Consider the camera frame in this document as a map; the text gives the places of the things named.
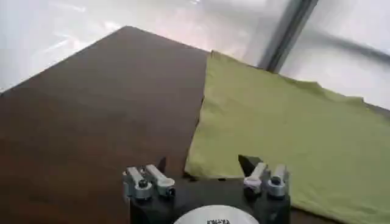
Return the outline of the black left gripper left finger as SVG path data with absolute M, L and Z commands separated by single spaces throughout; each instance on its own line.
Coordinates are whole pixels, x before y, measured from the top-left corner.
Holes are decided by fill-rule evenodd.
M 125 198 L 150 200 L 155 193 L 168 200 L 174 198 L 176 182 L 165 175 L 165 168 L 166 157 L 163 157 L 157 165 L 127 167 L 122 173 Z

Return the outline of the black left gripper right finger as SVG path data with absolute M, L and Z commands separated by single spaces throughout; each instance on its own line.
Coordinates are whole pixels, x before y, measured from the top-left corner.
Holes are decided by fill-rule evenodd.
M 255 198 L 262 192 L 274 198 L 289 194 L 289 172 L 287 166 L 278 164 L 274 170 L 258 157 L 238 155 L 244 172 L 243 188 L 247 198 Z

